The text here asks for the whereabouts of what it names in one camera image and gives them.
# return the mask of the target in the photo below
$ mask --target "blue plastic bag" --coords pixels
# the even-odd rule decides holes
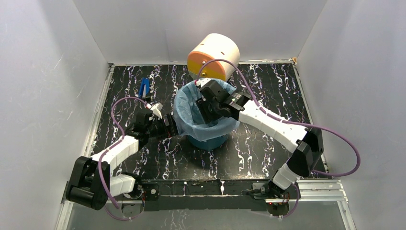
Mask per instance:
[[[216,80],[228,93],[236,90],[227,82]],[[196,101],[202,97],[194,81],[180,88],[175,96],[173,118],[179,135],[190,135],[198,141],[207,141],[232,132],[239,126],[239,121],[231,117],[222,117],[209,124],[205,124]]]

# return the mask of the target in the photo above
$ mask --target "gray wall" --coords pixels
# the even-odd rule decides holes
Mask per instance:
[[[405,229],[406,1],[329,0],[298,63],[314,122],[361,152],[342,178],[357,228]],[[342,141],[325,145],[333,172],[354,166]]]
[[[108,62],[186,63],[209,33],[241,60],[297,57],[327,0],[74,0]]]
[[[0,229],[50,230],[107,62],[72,0],[0,5]]]

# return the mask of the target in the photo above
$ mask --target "white cylinder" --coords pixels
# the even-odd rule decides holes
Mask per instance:
[[[213,59],[225,59],[238,65],[240,51],[230,38],[221,34],[209,34],[188,55],[188,71],[192,78],[196,79],[203,64]],[[204,68],[201,77],[227,81],[234,71],[230,64],[216,61]]]

